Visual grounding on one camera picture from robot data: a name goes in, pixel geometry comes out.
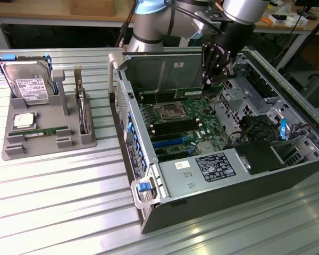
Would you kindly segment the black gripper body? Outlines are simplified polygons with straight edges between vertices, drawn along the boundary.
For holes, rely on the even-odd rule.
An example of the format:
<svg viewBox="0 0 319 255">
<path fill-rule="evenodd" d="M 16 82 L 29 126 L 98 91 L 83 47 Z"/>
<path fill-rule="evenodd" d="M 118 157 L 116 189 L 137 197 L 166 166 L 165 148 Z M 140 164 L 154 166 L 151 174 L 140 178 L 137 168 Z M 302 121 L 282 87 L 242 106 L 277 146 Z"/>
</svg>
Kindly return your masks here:
<svg viewBox="0 0 319 255">
<path fill-rule="evenodd" d="M 244 25 L 238 22 L 225 22 L 221 24 L 223 34 L 218 35 L 215 39 L 217 57 L 224 52 L 230 51 L 234 57 L 234 63 L 238 53 L 244 48 L 249 36 L 253 33 L 255 24 Z"/>
</svg>

